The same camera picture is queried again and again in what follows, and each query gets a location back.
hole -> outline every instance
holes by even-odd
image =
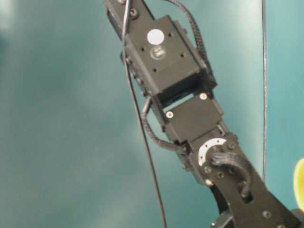
[[[225,177],[224,173],[222,173],[222,172],[218,172],[217,176],[219,179],[223,179]]]
[[[249,196],[247,196],[246,198],[243,198],[243,197],[242,197],[242,200],[243,200],[244,203],[246,203],[246,204],[252,203],[252,202],[253,202],[253,196],[252,196],[252,194],[250,193]]]
[[[205,173],[211,173],[211,172],[212,172],[212,169],[211,169],[210,166],[205,166],[205,167],[204,167],[204,171],[205,171]]]

wire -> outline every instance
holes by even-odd
[[[267,43],[266,43],[266,1],[262,0],[263,18],[263,55],[264,55],[264,143],[263,143],[263,180],[266,181],[266,149],[268,129],[268,81],[267,81]]]
[[[147,101],[146,101],[145,105],[143,106],[142,114],[141,114],[142,124],[143,124],[143,127],[146,130],[147,134],[159,147],[162,147],[169,151],[174,151],[180,155],[187,155],[188,151],[187,151],[186,147],[182,147],[182,146],[173,144],[171,142],[166,142],[164,140],[161,140],[154,134],[154,132],[148,122],[148,119],[147,119],[147,115],[149,113],[151,105],[152,105],[152,100],[151,100],[151,97],[149,96],[149,97],[147,97]]]
[[[160,189],[158,186],[158,182],[157,182],[157,177],[156,177],[156,172],[155,172],[155,168],[154,168],[154,164],[153,164],[153,160],[152,160],[152,156],[151,156],[151,151],[148,145],[148,141],[147,141],[147,137],[146,134],[144,132],[144,128],[143,128],[143,122],[140,116],[140,111],[139,111],[139,107],[138,107],[138,102],[136,99],[136,95],[134,92],[134,87],[132,84],[132,80],[131,80],[131,75],[130,75],[130,71],[129,71],[129,66],[127,64],[127,55],[126,55],[126,50],[125,50],[125,37],[127,34],[127,29],[128,29],[128,21],[129,21],[129,15],[130,15],[130,8],[131,8],[131,0],[127,0],[126,4],[125,4],[125,12],[124,12],[124,17],[123,17],[123,31],[122,31],[122,43],[123,43],[123,64],[124,64],[124,68],[125,68],[125,73],[127,75],[127,81],[128,81],[128,86],[131,92],[131,96],[132,96],[132,101],[135,107],[135,112],[136,112],[136,116],[137,116],[137,122],[138,125],[140,127],[140,131],[142,134],[142,138],[143,138],[143,142],[144,142],[144,146],[145,146],[145,150],[147,153],[147,157],[149,160],[149,165],[150,165],[150,169],[151,169],[151,173],[152,173],[152,177],[153,177],[153,183],[154,183],[154,189],[157,195],[157,201],[158,204],[160,206],[160,211],[161,211],[161,221],[162,221],[162,227],[163,228],[167,228],[167,223],[166,223],[166,216],[165,216],[165,211],[164,211],[164,207],[162,204],[162,198],[161,198],[161,193],[160,193]]]

screw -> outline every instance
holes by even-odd
[[[133,79],[136,79],[136,78],[137,78],[137,75],[135,74],[134,71],[130,71],[130,74],[131,74],[131,77],[132,77]]]
[[[173,118],[174,114],[173,114],[173,112],[167,112],[167,113],[166,113],[166,116],[167,116],[169,119],[171,119],[171,118]]]
[[[205,173],[211,173],[211,172],[212,172],[212,169],[211,169],[210,166],[205,166],[205,167],[204,167],[204,171],[205,171]]]
[[[140,84],[140,85],[143,83],[143,81],[142,81],[140,78],[137,78],[136,81],[137,81],[137,83]]]
[[[127,57],[126,59],[125,59],[125,61],[127,62],[127,64],[131,64],[132,63],[132,60],[129,58],[129,57]]]
[[[188,148],[186,146],[183,146],[182,151],[187,153],[188,152]]]
[[[208,98],[207,94],[205,94],[205,93],[200,94],[199,97],[202,100],[206,100]]]
[[[269,218],[271,218],[271,213],[268,210],[264,210],[263,216],[264,216],[264,218],[269,219]]]
[[[134,19],[138,18],[138,16],[139,16],[139,11],[135,8],[132,8],[130,10],[130,17],[134,20]]]
[[[229,149],[234,150],[236,148],[235,144],[231,143],[228,146]]]
[[[209,179],[206,179],[206,180],[205,180],[205,183],[206,183],[206,185],[207,185],[208,187],[213,186],[212,181],[211,181],[211,180],[209,180]]]

black cable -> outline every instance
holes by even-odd
[[[237,155],[234,152],[214,152],[212,154],[212,164],[216,166],[231,165],[242,170],[245,176],[245,182],[241,191],[241,196],[243,198],[248,197],[251,191],[252,184],[252,170],[251,164],[248,160],[244,159],[243,157]]]
[[[147,97],[147,101],[142,109],[142,114],[141,114],[141,118],[142,118],[142,124],[143,124],[143,127],[146,129],[146,132],[148,133],[148,135],[150,136],[150,138],[160,147],[166,149],[166,150],[169,150],[169,151],[174,151],[178,154],[181,154],[181,155],[187,155],[188,152],[187,152],[187,149],[186,147],[183,148],[182,146],[179,146],[179,145],[175,145],[171,142],[166,142],[164,140],[161,140],[159,139],[153,132],[149,122],[148,122],[148,119],[147,119],[147,115],[149,113],[149,110],[151,108],[151,105],[152,105],[152,100],[151,100],[151,97]]]
[[[199,55],[205,61],[206,65],[207,65],[207,68],[208,68],[208,71],[209,71],[208,73],[210,73],[212,75],[212,69],[211,69],[210,62],[207,58],[207,52],[206,52],[206,49],[205,49],[203,37],[201,35],[201,32],[199,30],[199,27],[198,27],[194,17],[190,13],[190,11],[179,1],[177,1],[177,0],[165,0],[165,1],[171,2],[172,4],[179,7],[183,11],[183,13],[187,16],[187,18],[188,18],[188,20],[191,24],[191,28],[192,28],[192,31],[193,31],[193,34],[194,34],[195,43],[196,43]]]
[[[158,182],[157,182],[156,172],[155,172],[150,148],[149,148],[149,145],[148,145],[147,137],[146,137],[146,134],[144,132],[143,125],[142,125],[143,123],[142,123],[142,119],[141,119],[141,116],[140,116],[138,102],[137,102],[137,99],[136,99],[136,95],[135,95],[135,92],[134,92],[134,87],[133,87],[132,80],[131,80],[129,66],[127,64],[127,56],[126,56],[126,50],[125,50],[125,44],[126,44],[125,43],[125,36],[127,34],[130,8],[131,8],[131,0],[127,0],[126,4],[125,4],[125,12],[124,12],[124,17],[123,17],[123,22],[124,23],[123,23],[123,32],[122,32],[123,64],[124,64],[125,72],[126,72],[127,79],[128,79],[128,86],[129,86],[129,89],[130,89],[130,92],[131,92],[132,101],[133,101],[133,104],[134,104],[134,107],[135,107],[137,122],[138,122],[138,125],[140,127],[141,134],[143,136],[144,146],[145,146],[145,150],[146,150],[148,160],[149,160],[149,165],[150,165],[150,169],[151,169],[151,173],[152,173],[152,177],[153,177],[154,188],[155,188],[155,192],[156,192],[156,195],[157,195],[157,201],[158,201],[158,204],[159,204],[160,210],[161,210],[162,226],[163,226],[163,228],[167,228],[165,211],[164,211],[163,204],[162,204],[162,198],[161,198],[161,193],[160,193]]]

white circular sticker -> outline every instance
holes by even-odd
[[[165,34],[159,29],[148,32],[147,39],[152,45],[160,45],[165,40]]]

